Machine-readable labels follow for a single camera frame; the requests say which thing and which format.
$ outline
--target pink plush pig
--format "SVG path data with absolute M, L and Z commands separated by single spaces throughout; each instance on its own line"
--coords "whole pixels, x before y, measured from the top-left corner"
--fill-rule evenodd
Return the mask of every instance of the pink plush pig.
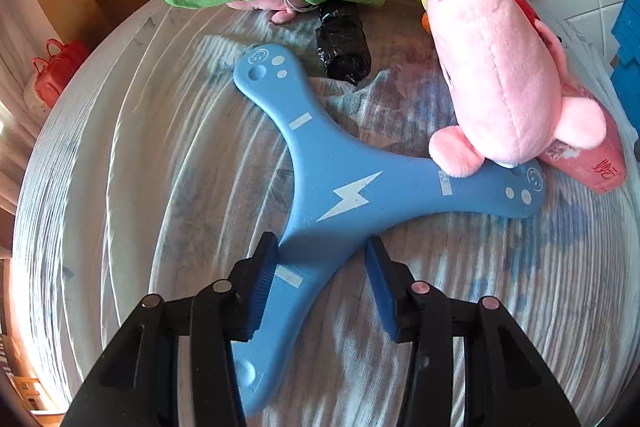
M 233 1 L 226 3 L 227 6 L 235 10 L 265 10 L 275 11 L 271 17 L 274 24 L 283 24 L 292 21 L 297 11 L 306 11 L 309 3 L 305 0 L 253 0 L 253 1 Z
M 426 8 L 458 119 L 429 143 L 447 174 L 470 176 L 485 158 L 513 168 L 556 139 L 576 149 L 603 142 L 603 111 L 562 96 L 564 49 L 525 0 L 427 0 Z

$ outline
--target white tape strip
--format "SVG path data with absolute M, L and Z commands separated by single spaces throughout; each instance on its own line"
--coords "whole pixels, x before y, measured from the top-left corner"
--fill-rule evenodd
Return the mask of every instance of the white tape strip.
M 289 283 L 293 288 L 299 288 L 303 282 L 303 278 L 297 273 L 292 272 L 289 268 L 284 267 L 282 264 L 278 264 L 276 268 L 276 277 L 280 277 L 284 282 Z
M 289 124 L 289 128 L 292 131 L 295 131 L 298 127 L 300 127 L 301 125 L 304 125 L 306 122 L 310 120 L 312 120 L 311 115 L 308 112 L 306 112 L 301 117 L 296 118 L 293 122 L 291 122 Z
M 451 190 L 451 181 L 449 180 L 449 175 L 445 171 L 438 171 L 438 176 L 440 177 L 440 188 L 442 190 L 442 195 L 452 195 L 453 190 Z

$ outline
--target black wrapped object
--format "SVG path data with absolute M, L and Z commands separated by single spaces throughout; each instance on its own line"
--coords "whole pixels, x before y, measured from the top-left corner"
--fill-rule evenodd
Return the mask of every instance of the black wrapped object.
M 355 3 L 328 0 L 320 5 L 316 44 L 329 78 L 356 86 L 371 72 L 371 55 Z

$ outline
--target orange beak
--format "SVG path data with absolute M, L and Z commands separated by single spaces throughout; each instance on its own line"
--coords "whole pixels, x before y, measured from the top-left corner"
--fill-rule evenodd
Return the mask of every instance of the orange beak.
M 425 12 L 422 16 L 422 27 L 427 30 L 428 34 L 431 33 L 431 25 L 429 24 L 429 17 L 427 15 L 427 12 Z

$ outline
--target bed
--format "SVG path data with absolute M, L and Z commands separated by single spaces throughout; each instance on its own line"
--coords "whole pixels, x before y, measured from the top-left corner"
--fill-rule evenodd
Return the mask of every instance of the bed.
M 449 296 L 498 296 L 591 426 L 639 363 L 638 136 L 596 48 L 544 9 L 540 15 L 566 43 L 572 71 L 616 118 L 626 184 L 596 196 L 546 168 L 547 201 L 532 219 L 427 216 L 383 240 L 394 259 Z M 420 16 L 409 0 L 363 10 L 373 65 L 358 90 L 322 77 L 314 13 L 276 27 L 265 14 L 181 10 L 153 0 L 100 45 L 47 121 L 16 222 L 16 311 L 40 379 L 60 407 L 143 295 L 193 295 L 252 251 L 262 231 L 284 229 L 290 158 L 274 124 L 231 82 L 236 60 L 259 42 L 286 44 L 345 131 L 423 156 L 431 134 L 454 115 Z M 391 37 L 390 20 L 400 21 Z M 181 347 L 186 356 L 188 346 Z M 249 425 L 394 425 L 408 357 L 380 328 L 357 253 L 322 291 L 283 386 Z M 185 371 L 181 378 L 187 426 Z

